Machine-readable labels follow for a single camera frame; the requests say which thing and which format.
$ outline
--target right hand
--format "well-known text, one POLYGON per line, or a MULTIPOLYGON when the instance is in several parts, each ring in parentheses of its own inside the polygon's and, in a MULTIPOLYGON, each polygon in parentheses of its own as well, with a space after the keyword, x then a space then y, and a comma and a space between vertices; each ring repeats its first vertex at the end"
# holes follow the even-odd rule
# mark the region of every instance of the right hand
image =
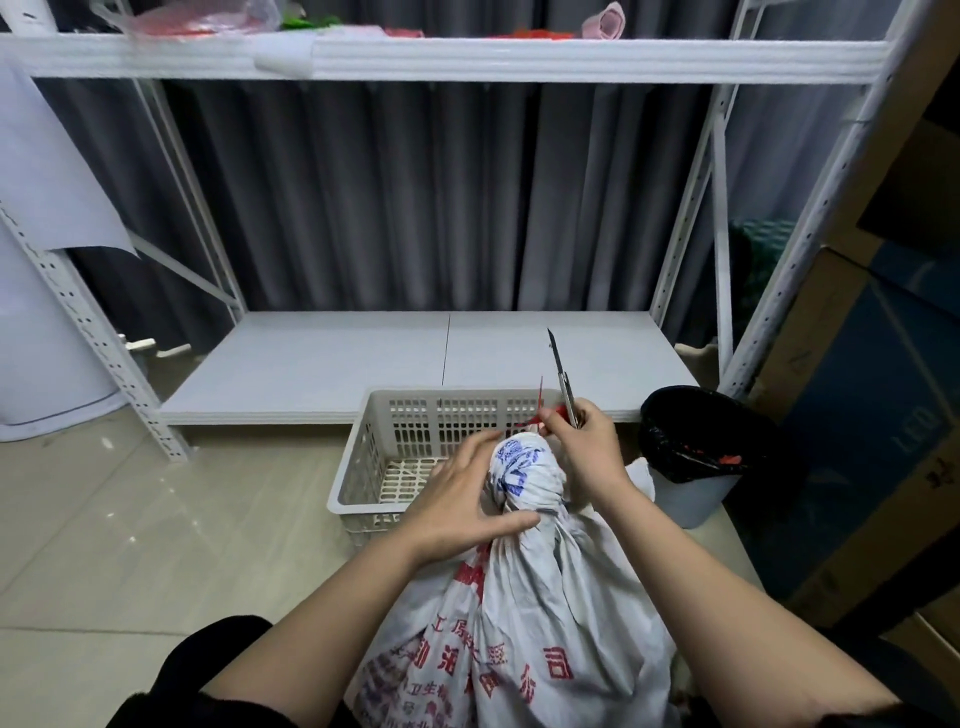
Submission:
POLYGON ((600 505, 625 483, 630 484, 630 477, 623 467, 613 420, 590 400, 578 398, 573 406, 580 418, 580 429, 574 429, 555 410, 544 407, 538 415, 547 431, 563 444, 594 506, 600 505))

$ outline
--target black trash bag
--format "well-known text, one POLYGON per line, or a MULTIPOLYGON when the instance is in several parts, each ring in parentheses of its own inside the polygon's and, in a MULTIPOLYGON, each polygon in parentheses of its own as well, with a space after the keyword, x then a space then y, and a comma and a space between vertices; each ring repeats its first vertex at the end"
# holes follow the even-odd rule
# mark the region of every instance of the black trash bag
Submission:
POLYGON ((674 483, 769 473, 788 452, 769 418, 726 395, 686 385, 664 387, 647 398, 638 439, 651 467, 674 483))

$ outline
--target trash bin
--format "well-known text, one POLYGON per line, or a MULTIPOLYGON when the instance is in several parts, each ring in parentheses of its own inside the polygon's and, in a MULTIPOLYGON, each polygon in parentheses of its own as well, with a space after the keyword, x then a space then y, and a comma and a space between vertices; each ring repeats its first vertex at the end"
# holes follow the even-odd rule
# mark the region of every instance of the trash bin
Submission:
POLYGON ((744 473, 773 472, 783 442, 769 418, 700 387, 664 387, 640 407, 657 505, 682 528, 703 523, 744 473))

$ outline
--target forearm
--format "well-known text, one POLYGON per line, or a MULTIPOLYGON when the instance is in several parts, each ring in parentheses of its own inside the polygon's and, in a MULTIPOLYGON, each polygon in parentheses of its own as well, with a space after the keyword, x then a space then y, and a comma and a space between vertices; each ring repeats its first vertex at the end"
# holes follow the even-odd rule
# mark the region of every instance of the forearm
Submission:
POLYGON ((725 725, 805 725, 897 699, 728 570, 629 481, 594 498, 725 725))
POLYGON ((416 570, 398 532, 371 541, 204 689, 324 726, 377 628, 416 570))

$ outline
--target hand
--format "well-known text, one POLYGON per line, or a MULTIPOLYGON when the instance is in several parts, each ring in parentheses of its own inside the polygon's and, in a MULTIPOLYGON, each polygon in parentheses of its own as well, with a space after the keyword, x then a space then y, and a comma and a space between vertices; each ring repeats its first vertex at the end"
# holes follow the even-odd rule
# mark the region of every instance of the hand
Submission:
POLYGON ((502 433, 480 430, 434 468, 394 532, 411 546, 417 565, 456 556, 471 546, 510 536, 540 522, 533 511, 487 516, 480 510, 490 459, 502 433))
POLYGON ((577 399, 573 405, 580 418, 580 429, 574 429, 552 409, 544 407, 538 415, 547 432, 563 444, 580 486, 599 508, 608 504, 610 495, 620 486, 630 484, 630 477, 623 467, 613 420, 590 400, 577 399))

